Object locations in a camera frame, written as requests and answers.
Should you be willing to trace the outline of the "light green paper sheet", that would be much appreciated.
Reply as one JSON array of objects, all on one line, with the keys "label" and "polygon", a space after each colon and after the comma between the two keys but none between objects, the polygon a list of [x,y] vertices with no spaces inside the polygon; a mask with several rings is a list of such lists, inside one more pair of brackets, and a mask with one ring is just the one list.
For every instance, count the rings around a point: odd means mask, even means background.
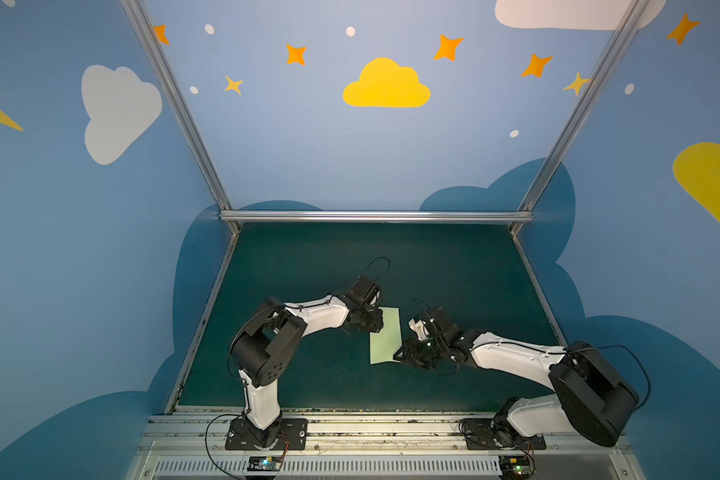
[{"label": "light green paper sheet", "polygon": [[371,365],[395,362],[394,355],[402,346],[399,309],[382,307],[381,311],[383,326],[369,336]]}]

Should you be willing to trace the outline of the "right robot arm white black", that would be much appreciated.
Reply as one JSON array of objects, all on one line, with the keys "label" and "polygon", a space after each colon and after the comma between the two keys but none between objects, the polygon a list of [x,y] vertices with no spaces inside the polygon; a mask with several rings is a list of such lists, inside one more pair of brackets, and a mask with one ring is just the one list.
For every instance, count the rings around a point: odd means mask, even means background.
[{"label": "right robot arm white black", "polygon": [[632,414],[643,404],[638,392],[586,342],[547,346],[463,330],[441,308],[410,320],[413,333],[394,353],[395,361],[433,370],[442,361],[495,370],[531,380],[549,394],[509,398],[472,433],[487,448],[521,448],[545,433],[577,433],[590,442],[613,447]]}]

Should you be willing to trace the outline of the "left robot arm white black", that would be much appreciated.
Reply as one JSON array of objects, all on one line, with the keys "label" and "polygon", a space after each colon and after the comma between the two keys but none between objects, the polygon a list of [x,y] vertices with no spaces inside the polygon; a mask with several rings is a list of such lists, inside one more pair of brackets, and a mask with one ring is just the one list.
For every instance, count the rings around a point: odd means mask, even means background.
[{"label": "left robot arm white black", "polygon": [[308,335],[326,329],[378,333],[383,327],[380,286],[361,275],[344,293],[288,303],[266,298],[235,335],[229,347],[244,391],[243,431],[258,449],[280,438],[282,410],[278,379]]}]

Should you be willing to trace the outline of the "dark green table mat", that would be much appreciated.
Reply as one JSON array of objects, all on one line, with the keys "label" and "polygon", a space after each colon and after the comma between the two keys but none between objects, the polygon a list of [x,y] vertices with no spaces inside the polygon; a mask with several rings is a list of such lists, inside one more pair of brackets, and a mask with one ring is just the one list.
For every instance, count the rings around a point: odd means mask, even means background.
[{"label": "dark green table mat", "polygon": [[[243,228],[179,402],[240,407],[243,388],[227,348],[269,296],[285,302],[379,281],[403,319],[441,307],[464,329],[531,343],[557,339],[504,226],[253,224]],[[370,364],[365,333],[329,329],[305,338],[279,380],[284,408],[494,411],[544,388],[504,372],[442,363],[425,371]]]}]

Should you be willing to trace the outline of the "back horizontal aluminium bar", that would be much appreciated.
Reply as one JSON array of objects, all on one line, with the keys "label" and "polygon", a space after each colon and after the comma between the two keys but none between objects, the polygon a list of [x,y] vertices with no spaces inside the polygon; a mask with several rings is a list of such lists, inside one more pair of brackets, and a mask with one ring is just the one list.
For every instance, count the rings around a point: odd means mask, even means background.
[{"label": "back horizontal aluminium bar", "polygon": [[532,212],[426,212],[426,211],[279,211],[222,210],[228,222],[421,223],[511,224],[530,223]]}]

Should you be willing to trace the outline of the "right green controller board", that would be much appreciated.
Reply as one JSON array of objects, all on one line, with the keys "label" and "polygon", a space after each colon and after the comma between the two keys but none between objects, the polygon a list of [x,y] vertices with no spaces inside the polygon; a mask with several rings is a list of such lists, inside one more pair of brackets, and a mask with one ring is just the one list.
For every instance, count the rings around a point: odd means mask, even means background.
[{"label": "right green controller board", "polygon": [[499,468],[501,479],[526,480],[534,473],[534,467],[527,457],[501,456]]}]

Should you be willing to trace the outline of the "green controller board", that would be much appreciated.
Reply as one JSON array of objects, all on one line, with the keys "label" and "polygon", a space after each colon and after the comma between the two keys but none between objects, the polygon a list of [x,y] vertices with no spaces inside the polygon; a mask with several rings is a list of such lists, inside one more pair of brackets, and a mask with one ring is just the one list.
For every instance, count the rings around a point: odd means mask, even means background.
[{"label": "green controller board", "polygon": [[501,456],[499,468],[501,479],[526,480],[534,473],[534,467],[527,457]]},{"label": "green controller board", "polygon": [[283,460],[279,457],[251,456],[248,459],[246,471],[248,473],[277,473],[283,466]]}]

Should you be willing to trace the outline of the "left green controller board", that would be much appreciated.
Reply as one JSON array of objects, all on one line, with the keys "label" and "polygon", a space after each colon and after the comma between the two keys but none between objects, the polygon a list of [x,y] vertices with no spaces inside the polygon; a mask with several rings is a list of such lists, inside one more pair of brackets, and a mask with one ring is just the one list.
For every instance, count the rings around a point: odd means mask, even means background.
[{"label": "left green controller board", "polygon": [[251,456],[248,459],[246,471],[248,473],[277,473],[283,466],[283,460],[279,457]]}]

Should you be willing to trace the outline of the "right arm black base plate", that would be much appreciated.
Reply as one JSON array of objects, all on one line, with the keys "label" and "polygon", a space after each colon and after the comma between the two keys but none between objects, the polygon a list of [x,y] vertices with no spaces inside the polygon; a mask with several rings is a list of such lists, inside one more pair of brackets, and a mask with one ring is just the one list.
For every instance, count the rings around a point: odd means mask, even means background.
[{"label": "right arm black base plate", "polygon": [[522,437],[514,430],[498,428],[490,418],[466,418],[459,423],[468,450],[545,450],[542,435]]}]

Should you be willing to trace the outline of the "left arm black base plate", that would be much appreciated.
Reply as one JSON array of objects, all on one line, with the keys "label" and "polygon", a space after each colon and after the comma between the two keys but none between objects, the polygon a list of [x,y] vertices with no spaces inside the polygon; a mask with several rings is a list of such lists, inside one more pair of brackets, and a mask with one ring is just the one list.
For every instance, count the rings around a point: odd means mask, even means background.
[{"label": "left arm black base plate", "polygon": [[243,417],[230,423],[224,448],[228,451],[304,450],[307,432],[305,418],[276,419],[272,425],[260,430]]}]

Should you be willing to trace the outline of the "aluminium front rail bed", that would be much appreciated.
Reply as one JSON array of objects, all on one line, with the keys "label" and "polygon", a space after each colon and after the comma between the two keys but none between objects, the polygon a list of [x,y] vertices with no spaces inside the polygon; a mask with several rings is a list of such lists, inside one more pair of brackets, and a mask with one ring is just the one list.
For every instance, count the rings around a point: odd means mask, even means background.
[{"label": "aluminium front rail bed", "polygon": [[[477,412],[289,410],[305,418],[304,450],[228,451],[230,409],[186,407],[152,417],[130,479],[501,479],[501,456],[527,457],[529,479],[643,479],[625,438],[600,447],[573,433],[545,433],[545,450],[468,450],[459,432]],[[251,456],[279,457],[277,473],[248,473]]]}]

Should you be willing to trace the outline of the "right aluminium frame post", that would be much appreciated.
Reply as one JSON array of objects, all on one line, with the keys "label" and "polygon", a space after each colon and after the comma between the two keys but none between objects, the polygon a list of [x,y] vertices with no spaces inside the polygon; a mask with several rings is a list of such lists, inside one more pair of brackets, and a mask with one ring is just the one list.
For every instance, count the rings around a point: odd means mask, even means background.
[{"label": "right aluminium frame post", "polygon": [[650,1],[647,0],[631,1],[628,4],[622,19],[591,73],[590,81],[584,85],[584,92],[576,100],[551,151],[523,197],[517,211],[520,218],[528,217],[528,222],[531,221],[534,207],[585,124],[607,82],[629,49],[649,5]]}]

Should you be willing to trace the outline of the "aluminium frame post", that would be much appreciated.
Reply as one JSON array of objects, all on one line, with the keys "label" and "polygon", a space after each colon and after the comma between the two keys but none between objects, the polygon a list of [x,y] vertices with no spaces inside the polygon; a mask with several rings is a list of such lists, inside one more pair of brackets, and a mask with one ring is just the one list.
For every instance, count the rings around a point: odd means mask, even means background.
[{"label": "aluminium frame post", "polygon": [[647,0],[631,1],[628,4],[622,19],[591,73],[590,81],[584,85],[584,92],[576,100],[551,151],[523,197],[517,211],[520,218],[528,217],[528,222],[531,221],[534,207],[585,124],[607,82],[629,49],[649,5],[650,1]]},{"label": "aluminium frame post", "polygon": [[144,2],[122,0],[120,4],[149,60],[216,204],[222,211],[232,210],[232,204],[216,166],[192,117],[187,101],[179,88]]}]

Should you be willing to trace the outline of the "left aluminium frame post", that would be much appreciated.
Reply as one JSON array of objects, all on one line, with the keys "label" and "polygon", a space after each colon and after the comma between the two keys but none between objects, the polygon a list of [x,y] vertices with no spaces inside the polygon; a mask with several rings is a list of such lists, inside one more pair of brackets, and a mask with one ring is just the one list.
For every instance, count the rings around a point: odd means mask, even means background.
[{"label": "left aluminium frame post", "polygon": [[192,117],[187,101],[179,88],[144,2],[122,0],[120,4],[149,60],[216,204],[222,211],[232,210],[232,204],[216,166]]}]

